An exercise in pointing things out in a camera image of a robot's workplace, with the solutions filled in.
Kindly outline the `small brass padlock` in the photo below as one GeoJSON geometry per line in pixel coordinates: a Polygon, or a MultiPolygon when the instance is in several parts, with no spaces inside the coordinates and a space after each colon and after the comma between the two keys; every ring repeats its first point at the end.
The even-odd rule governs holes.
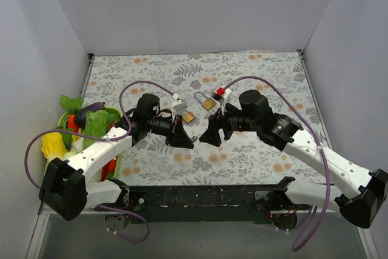
{"type": "Polygon", "coordinates": [[[190,124],[192,121],[195,120],[195,118],[196,116],[192,112],[189,112],[186,109],[182,110],[182,119],[186,124],[190,124]]]}

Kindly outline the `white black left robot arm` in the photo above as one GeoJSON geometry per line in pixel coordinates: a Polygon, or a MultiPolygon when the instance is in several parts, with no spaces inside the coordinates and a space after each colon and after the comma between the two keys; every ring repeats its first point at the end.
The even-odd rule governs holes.
{"type": "Polygon", "coordinates": [[[114,178],[93,182],[92,178],[108,162],[129,150],[149,133],[165,137],[175,148],[192,149],[194,143],[183,128],[182,116],[164,118],[158,114],[159,98],[145,93],[105,135],[88,148],[66,160],[55,158],[44,175],[39,199],[65,220],[76,218],[84,209],[102,206],[125,209],[129,203],[128,185],[114,178]]]}

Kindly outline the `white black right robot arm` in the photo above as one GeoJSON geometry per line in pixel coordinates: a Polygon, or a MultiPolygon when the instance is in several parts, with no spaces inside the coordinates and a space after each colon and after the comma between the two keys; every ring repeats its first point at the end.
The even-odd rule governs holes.
{"type": "Polygon", "coordinates": [[[231,90],[219,87],[211,97],[220,108],[209,117],[202,143],[219,147],[234,132],[256,132],[261,142],[293,156],[329,179],[329,186],[299,183],[286,177],[272,191],[275,204],[288,209],[293,204],[326,206],[353,225],[368,229],[387,198],[387,172],[371,171],[345,159],[325,146],[287,115],[273,112],[267,98],[257,90],[240,94],[240,108],[231,105],[231,90]]]}

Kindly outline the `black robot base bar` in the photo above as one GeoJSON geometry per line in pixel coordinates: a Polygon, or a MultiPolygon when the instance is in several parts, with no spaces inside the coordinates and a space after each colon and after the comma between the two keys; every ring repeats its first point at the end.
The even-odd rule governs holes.
{"type": "Polygon", "coordinates": [[[279,200],[274,184],[219,186],[132,186],[122,210],[149,223],[252,221],[271,223],[271,213],[295,211],[279,200]]]}

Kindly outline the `long shackle brass padlock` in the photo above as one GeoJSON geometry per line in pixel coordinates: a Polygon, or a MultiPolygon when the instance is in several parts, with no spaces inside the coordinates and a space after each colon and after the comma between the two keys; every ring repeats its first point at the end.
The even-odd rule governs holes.
{"type": "Polygon", "coordinates": [[[206,111],[210,111],[216,106],[216,101],[203,92],[195,92],[193,97],[206,111]]]}

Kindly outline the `floral patterned table mat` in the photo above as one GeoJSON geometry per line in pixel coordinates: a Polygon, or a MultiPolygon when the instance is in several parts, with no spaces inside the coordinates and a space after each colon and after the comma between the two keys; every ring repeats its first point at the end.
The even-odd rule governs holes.
{"type": "MultiPolygon", "coordinates": [[[[322,143],[327,138],[299,54],[208,53],[188,55],[97,56],[85,90],[87,104],[136,106],[144,93],[171,106],[171,92],[187,103],[195,119],[185,125],[190,136],[201,136],[210,112],[201,105],[217,86],[229,85],[231,102],[246,90],[267,97],[274,112],[306,119],[322,143]]],[[[322,183],[311,167],[262,143],[254,132],[236,132],[221,146],[196,142],[192,150],[167,146],[150,134],[121,155],[118,178],[131,186],[276,184],[290,176],[299,182],[322,183]]]]}

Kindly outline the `green toy lettuce leaf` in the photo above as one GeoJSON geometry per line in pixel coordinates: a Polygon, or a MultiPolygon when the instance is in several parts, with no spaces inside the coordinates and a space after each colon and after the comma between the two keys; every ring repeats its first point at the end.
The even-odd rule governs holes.
{"type": "Polygon", "coordinates": [[[84,134],[101,138],[107,133],[109,113],[106,110],[89,112],[86,117],[84,134]]]}

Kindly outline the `purple toy eggplant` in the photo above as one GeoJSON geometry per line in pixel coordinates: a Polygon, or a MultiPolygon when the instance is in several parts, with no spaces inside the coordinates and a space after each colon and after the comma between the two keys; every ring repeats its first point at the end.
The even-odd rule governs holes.
{"type": "Polygon", "coordinates": [[[104,109],[105,109],[104,102],[93,103],[93,104],[88,105],[86,107],[83,107],[79,111],[77,111],[73,120],[78,127],[84,128],[85,124],[86,124],[86,117],[87,117],[87,114],[89,112],[96,112],[96,111],[104,110],[104,109]]]}

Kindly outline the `orange toy carrot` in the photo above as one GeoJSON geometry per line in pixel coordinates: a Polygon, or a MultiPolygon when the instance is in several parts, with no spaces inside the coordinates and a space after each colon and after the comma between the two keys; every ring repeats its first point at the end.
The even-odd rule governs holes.
{"type": "Polygon", "coordinates": [[[75,121],[75,114],[69,115],[68,121],[67,121],[67,127],[68,127],[69,129],[71,129],[72,132],[78,133],[78,131],[79,131],[79,126],[78,126],[78,124],[77,124],[76,121],[75,121]]]}

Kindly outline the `green plastic vegetable tray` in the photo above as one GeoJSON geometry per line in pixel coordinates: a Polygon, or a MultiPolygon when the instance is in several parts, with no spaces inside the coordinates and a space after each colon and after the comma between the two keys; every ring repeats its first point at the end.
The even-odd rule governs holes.
{"type": "MultiPolygon", "coordinates": [[[[66,112],[62,115],[62,117],[60,117],[57,123],[57,129],[71,130],[67,127],[69,115],[71,115],[71,113],[66,112]]],[[[84,129],[79,128],[78,133],[84,134],[84,129]]],[[[64,142],[65,148],[68,151],[62,160],[75,156],[77,153],[81,153],[84,149],[88,148],[88,146],[91,146],[93,143],[95,143],[95,141],[90,139],[87,139],[87,141],[84,142],[83,138],[75,135],[72,136],[71,143],[68,136],[65,136],[64,138],[62,137],[62,140],[64,142]]],[[[108,178],[116,178],[119,169],[119,162],[120,157],[115,156],[115,158],[105,164],[101,170],[97,171],[97,173],[92,177],[91,182],[101,182],[107,180],[108,178]]],[[[49,162],[47,161],[45,165],[45,170],[47,170],[48,164],[49,162]]]]}

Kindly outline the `yellow white toy cabbage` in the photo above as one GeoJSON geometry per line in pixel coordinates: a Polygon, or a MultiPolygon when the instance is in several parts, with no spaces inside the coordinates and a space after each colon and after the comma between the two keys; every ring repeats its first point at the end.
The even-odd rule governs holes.
{"type": "Polygon", "coordinates": [[[62,160],[68,152],[62,140],[62,135],[58,132],[43,135],[41,141],[41,150],[48,162],[55,158],[62,160]]]}

